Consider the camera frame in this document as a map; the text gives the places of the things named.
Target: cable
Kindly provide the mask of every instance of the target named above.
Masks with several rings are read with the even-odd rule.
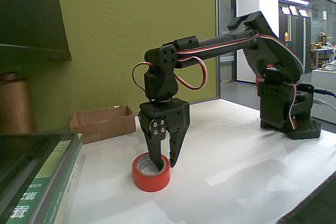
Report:
[[[291,116],[291,113],[292,113],[292,108],[293,108],[293,105],[294,105],[295,99],[296,99],[297,87],[296,87],[296,84],[289,84],[289,83],[286,83],[286,84],[294,87],[294,97],[293,97],[292,104],[290,105],[290,108],[289,108],[288,116],[289,116],[290,124],[292,125],[292,128],[295,131],[296,130],[296,125],[295,125],[294,120]]]
[[[177,54],[179,54],[179,55],[190,55],[190,54],[196,54],[198,52],[205,52],[205,51],[210,51],[210,50],[214,50],[214,49],[218,49],[218,48],[222,48],[222,47],[228,47],[228,46],[232,46],[232,45],[235,45],[235,44],[240,44],[240,43],[243,43],[243,42],[248,42],[248,41],[254,40],[258,37],[258,35],[259,34],[256,34],[255,36],[252,36],[250,38],[236,39],[236,40],[232,40],[232,41],[229,41],[229,42],[223,42],[223,43],[219,43],[219,44],[216,44],[216,45],[213,45],[213,46],[179,50],[179,51],[177,51]]]
[[[298,57],[291,51],[289,50],[288,47],[286,47],[279,39],[273,37],[273,36],[269,36],[269,35],[265,35],[265,34],[259,34],[259,38],[262,38],[262,39],[270,39],[274,42],[276,42],[277,44],[279,44],[282,48],[286,49],[300,64],[301,66],[301,70],[303,72],[303,65],[301,63],[301,61],[298,59]]]
[[[196,56],[191,56],[191,57],[185,57],[185,58],[180,58],[180,59],[177,59],[177,61],[186,61],[186,60],[190,60],[190,59],[195,59],[198,61],[198,63],[201,65],[201,68],[202,68],[202,73],[203,73],[203,81],[202,81],[202,84],[199,86],[199,87],[194,87],[192,85],[190,85],[189,83],[187,83],[185,80],[183,80],[181,77],[179,77],[177,74],[174,73],[175,75],[175,78],[184,86],[186,86],[187,88],[191,89],[191,90],[198,90],[198,89],[201,89],[202,87],[204,87],[206,85],[206,82],[207,82],[207,78],[208,78],[208,73],[207,73],[207,69],[206,69],[206,66],[205,66],[205,63],[199,58],[199,57],[196,57]],[[146,62],[146,61],[143,61],[143,62],[139,62],[138,64],[136,64],[132,70],[132,78],[133,78],[133,82],[135,83],[135,85],[137,85],[140,89],[143,90],[143,92],[146,92],[145,89],[143,87],[141,87],[136,79],[135,79],[135,76],[134,76],[134,71],[135,69],[140,66],[140,65],[148,65],[149,67],[153,67],[153,65],[150,63],[150,62]]]
[[[318,105],[326,105],[329,106],[331,108],[333,108],[334,110],[336,110],[336,107],[334,105],[331,105],[325,101],[319,100],[319,99],[313,99],[313,103],[318,104]]]
[[[326,94],[326,95],[330,95],[330,96],[336,98],[336,94],[335,93],[333,93],[331,91],[328,91],[326,89],[314,89],[314,93],[316,93],[316,94]]]
[[[191,90],[198,90],[198,89],[201,89],[202,87],[204,87],[206,85],[206,81],[207,81],[207,78],[208,78],[208,73],[207,73],[207,70],[206,70],[206,66],[204,64],[204,62],[199,58],[199,57],[196,57],[196,56],[191,56],[191,57],[185,57],[185,58],[180,58],[180,59],[177,59],[177,61],[186,61],[186,60],[190,60],[190,59],[195,59],[198,61],[198,63],[201,65],[202,67],[202,72],[203,72],[203,81],[202,81],[202,84],[199,86],[199,87],[194,87],[194,86],[191,86],[189,83],[187,83],[186,81],[184,81],[181,77],[179,77],[177,74],[174,74],[176,79],[181,83],[183,84],[184,86],[186,86],[187,88],[191,89]]]
[[[133,78],[133,81],[134,81],[135,85],[137,85],[140,89],[143,90],[143,92],[146,93],[145,89],[144,89],[143,87],[141,87],[141,86],[137,83],[137,81],[136,81],[136,79],[135,79],[135,76],[134,76],[134,71],[135,71],[135,69],[136,69],[138,66],[140,66],[140,65],[148,65],[149,67],[152,67],[153,65],[152,65],[150,62],[143,61],[143,62],[139,62],[138,64],[136,64],[136,65],[134,66],[133,70],[132,70],[132,78]]]

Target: metal frame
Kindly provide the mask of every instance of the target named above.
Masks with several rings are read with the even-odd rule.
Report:
[[[216,35],[219,36],[219,0],[216,1]],[[231,8],[233,10],[233,17],[237,16],[237,10],[236,10],[236,0],[231,0]],[[220,75],[221,75],[221,69],[219,67],[220,61],[219,57],[216,57],[216,72],[217,72],[217,98],[221,97],[221,85],[220,85]],[[237,80],[237,52],[234,52],[234,60],[232,62],[232,80]]]

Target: black robotic arm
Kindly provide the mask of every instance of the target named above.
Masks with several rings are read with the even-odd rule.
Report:
[[[243,49],[253,72],[265,80],[258,89],[261,127],[274,127],[291,138],[318,137],[320,134],[320,126],[310,120],[313,87],[298,85],[302,64],[278,40],[263,14],[255,12],[237,17],[228,29],[227,35],[214,39],[198,41],[195,36],[187,37],[145,53],[149,69],[144,74],[144,90],[150,101],[140,104],[139,119],[150,158],[159,170],[163,167],[161,140],[165,139],[166,131],[170,133],[170,163],[173,167],[190,124],[189,104],[173,98],[178,91],[174,69],[238,49]],[[309,131],[302,134],[292,116],[305,122]],[[311,130],[311,124],[314,124],[314,130]]]

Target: red tape roll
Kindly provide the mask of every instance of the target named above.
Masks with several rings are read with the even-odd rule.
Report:
[[[143,153],[138,156],[132,164],[132,177],[135,185],[148,192],[159,191],[165,188],[170,181],[170,163],[169,160],[161,155],[163,168],[158,172],[149,153]]]

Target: white wire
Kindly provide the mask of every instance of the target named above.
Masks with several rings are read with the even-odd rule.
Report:
[[[327,103],[325,101],[322,101],[322,100],[319,100],[319,99],[314,99],[313,102],[315,104],[318,104],[318,105],[326,105],[326,106],[329,106],[331,108],[333,108],[334,110],[336,110],[336,107],[334,105],[331,105],[330,103]]]
[[[294,125],[291,113],[292,113],[292,108],[293,108],[293,105],[294,105],[295,99],[296,99],[297,88],[296,88],[296,84],[290,84],[290,83],[286,83],[286,84],[294,87],[294,97],[293,97],[292,104],[290,105],[290,108],[289,108],[288,116],[289,116],[289,121],[290,121],[290,124],[292,125],[293,130],[296,130],[296,126]]]

